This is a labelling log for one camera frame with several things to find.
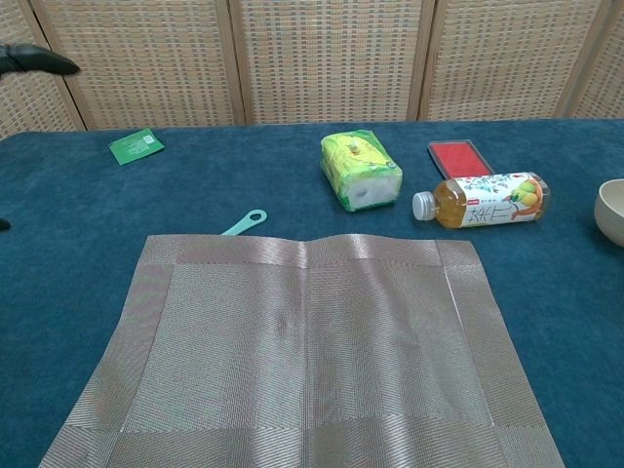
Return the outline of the mint green brush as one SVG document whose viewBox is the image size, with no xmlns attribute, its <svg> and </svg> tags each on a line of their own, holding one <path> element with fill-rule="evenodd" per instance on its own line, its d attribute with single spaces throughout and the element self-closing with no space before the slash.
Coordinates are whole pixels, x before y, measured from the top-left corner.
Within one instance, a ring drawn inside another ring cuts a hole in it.
<svg viewBox="0 0 624 468">
<path fill-rule="evenodd" d="M 222 232 L 224 236 L 238 236 L 246 231 L 254 228 L 255 226 L 261 224 L 267 219 L 267 213 L 264 210 L 256 209 L 251 210 L 247 214 L 245 214 L 239 221 L 237 221 L 233 226 L 226 229 Z"/>
</svg>

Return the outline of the woven wooden folding screen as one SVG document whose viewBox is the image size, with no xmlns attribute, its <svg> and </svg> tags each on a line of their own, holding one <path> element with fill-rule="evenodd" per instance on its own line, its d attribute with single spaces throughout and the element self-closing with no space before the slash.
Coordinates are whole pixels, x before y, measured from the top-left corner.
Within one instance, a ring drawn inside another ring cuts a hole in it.
<svg viewBox="0 0 624 468">
<path fill-rule="evenodd" d="M 0 0 L 26 131 L 624 118 L 624 0 Z"/>
</svg>

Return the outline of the blue table cloth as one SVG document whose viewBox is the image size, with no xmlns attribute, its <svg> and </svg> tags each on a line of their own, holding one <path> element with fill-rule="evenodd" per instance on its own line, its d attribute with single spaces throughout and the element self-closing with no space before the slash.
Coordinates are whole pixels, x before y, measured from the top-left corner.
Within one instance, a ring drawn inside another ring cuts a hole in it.
<svg viewBox="0 0 624 468">
<path fill-rule="evenodd" d="M 566 468 L 624 468 L 624 248 L 594 221 L 624 178 L 624 120 L 374 123 L 404 173 L 392 206 L 350 214 L 319 165 L 337 124 L 159 129 L 164 149 L 120 165 L 118 131 L 0 141 L 0 468 L 35 468 L 123 308 L 145 240 L 218 234 L 253 209 L 260 236 L 364 233 L 470 241 Z M 416 221 L 439 172 L 427 147 L 469 139 L 499 173 L 552 189 L 534 223 L 447 230 Z"/>
</svg>

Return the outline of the red ink pad case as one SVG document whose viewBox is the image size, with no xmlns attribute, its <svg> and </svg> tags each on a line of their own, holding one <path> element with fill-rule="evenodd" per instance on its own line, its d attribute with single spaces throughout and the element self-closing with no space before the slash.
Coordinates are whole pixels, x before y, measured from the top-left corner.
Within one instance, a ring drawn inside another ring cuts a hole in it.
<svg viewBox="0 0 624 468">
<path fill-rule="evenodd" d="M 493 174 L 471 140 L 433 141 L 428 144 L 428 152 L 444 179 Z"/>
</svg>

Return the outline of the brown woven placemat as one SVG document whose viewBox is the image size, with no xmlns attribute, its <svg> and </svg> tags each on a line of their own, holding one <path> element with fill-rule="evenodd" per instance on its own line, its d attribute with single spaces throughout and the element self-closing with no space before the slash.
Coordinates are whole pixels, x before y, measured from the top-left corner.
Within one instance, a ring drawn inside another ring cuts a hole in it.
<svg viewBox="0 0 624 468">
<path fill-rule="evenodd" d="M 154 235 L 41 468 L 565 468 L 473 245 Z"/>
</svg>

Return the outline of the white bowl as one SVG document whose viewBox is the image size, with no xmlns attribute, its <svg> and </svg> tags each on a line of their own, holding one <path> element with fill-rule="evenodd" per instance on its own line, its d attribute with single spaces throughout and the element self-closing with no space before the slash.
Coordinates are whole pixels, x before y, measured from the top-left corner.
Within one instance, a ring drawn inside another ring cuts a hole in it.
<svg viewBox="0 0 624 468">
<path fill-rule="evenodd" d="M 594 219 L 607 239 L 624 248 L 624 178 L 608 180 L 599 187 Z"/>
</svg>

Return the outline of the green square sachet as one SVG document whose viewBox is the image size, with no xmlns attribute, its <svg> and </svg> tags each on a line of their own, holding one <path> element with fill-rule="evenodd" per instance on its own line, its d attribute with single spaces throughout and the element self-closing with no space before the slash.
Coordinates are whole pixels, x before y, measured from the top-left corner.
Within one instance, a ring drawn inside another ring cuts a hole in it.
<svg viewBox="0 0 624 468">
<path fill-rule="evenodd" d="M 111 142 L 108 148 L 119 165 L 126 165 L 165 148 L 149 128 Z"/>
</svg>

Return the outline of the yellow green tissue pack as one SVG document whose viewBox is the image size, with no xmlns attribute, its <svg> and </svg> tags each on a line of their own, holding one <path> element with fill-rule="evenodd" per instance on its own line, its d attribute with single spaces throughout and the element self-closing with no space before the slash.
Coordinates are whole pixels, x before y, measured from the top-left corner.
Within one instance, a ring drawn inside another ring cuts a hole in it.
<svg viewBox="0 0 624 468">
<path fill-rule="evenodd" d="M 371 131 L 325 136 L 320 165 L 349 213 L 389 205 L 399 197 L 403 171 Z"/>
</svg>

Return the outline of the tea bottle with label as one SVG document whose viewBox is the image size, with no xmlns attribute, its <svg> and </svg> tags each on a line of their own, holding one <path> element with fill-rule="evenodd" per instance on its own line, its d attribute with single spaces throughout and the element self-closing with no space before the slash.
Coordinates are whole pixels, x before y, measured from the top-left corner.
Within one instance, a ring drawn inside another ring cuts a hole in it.
<svg viewBox="0 0 624 468">
<path fill-rule="evenodd" d="M 412 212 L 419 221 L 471 228 L 539 219 L 550 199 L 550 187 L 534 173 L 455 177 L 414 194 Z"/>
</svg>

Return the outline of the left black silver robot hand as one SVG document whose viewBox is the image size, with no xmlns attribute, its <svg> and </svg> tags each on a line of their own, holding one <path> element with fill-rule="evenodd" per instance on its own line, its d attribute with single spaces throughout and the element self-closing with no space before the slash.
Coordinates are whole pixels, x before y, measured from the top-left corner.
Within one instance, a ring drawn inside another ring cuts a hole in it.
<svg viewBox="0 0 624 468">
<path fill-rule="evenodd" d="M 81 68 L 70 58 L 32 44 L 0 44 L 0 80 L 6 74 L 44 72 L 72 76 Z"/>
</svg>

